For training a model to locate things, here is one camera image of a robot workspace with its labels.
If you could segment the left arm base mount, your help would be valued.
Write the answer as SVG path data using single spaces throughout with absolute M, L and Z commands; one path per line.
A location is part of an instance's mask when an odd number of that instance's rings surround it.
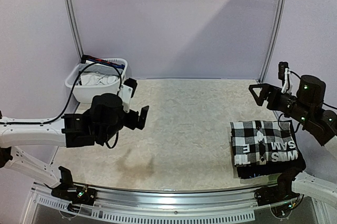
M 60 184 L 52 188 L 51 195 L 55 198 L 68 200 L 74 205 L 93 206 L 97 196 L 97 190 L 88 185 L 77 186 L 73 183 L 71 171 L 59 166 L 61 172 Z

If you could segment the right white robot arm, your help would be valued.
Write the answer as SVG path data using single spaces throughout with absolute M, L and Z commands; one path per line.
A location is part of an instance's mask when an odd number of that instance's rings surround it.
M 258 106 L 267 101 L 267 109 L 281 111 L 298 121 L 304 131 L 309 132 L 321 146 L 325 146 L 336 137 L 336 113 L 322 108 L 325 88 L 325 82 L 319 78 L 303 75 L 295 96 L 270 84 L 250 85 L 249 91 Z M 254 193 L 259 206 L 286 201 L 299 195 L 336 207 L 336 182 L 315 178 L 305 173 L 303 168 L 291 167 L 278 176 L 275 186 L 262 187 Z

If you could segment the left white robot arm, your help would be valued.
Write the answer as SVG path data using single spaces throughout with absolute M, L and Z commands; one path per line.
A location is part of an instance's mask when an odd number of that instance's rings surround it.
M 78 188 L 72 184 L 68 169 L 46 164 L 20 147 L 51 145 L 79 148 L 101 145 L 112 149 L 114 146 L 108 142 L 118 137 L 123 127 L 142 130 L 145 126 L 149 107 L 133 111 L 130 100 L 129 96 L 107 93 L 95 96 L 90 108 L 82 114 L 64 114 L 59 119 L 39 122 L 2 117 L 1 167 L 21 172 L 50 188 L 57 187 L 67 200 L 75 199 Z

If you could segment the black white plaid shirt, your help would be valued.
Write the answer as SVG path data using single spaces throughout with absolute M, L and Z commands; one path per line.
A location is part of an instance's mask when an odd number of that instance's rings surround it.
M 278 164 L 300 156 L 291 121 L 238 121 L 230 126 L 235 167 Z

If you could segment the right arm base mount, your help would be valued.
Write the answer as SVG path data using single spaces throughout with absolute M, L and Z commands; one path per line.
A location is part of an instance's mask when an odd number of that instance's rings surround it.
M 277 178 L 276 184 L 264 186 L 254 192 L 254 198 L 258 206 L 272 205 L 274 203 L 295 199 L 299 193 L 292 191 L 292 182 L 295 175 L 281 174 Z

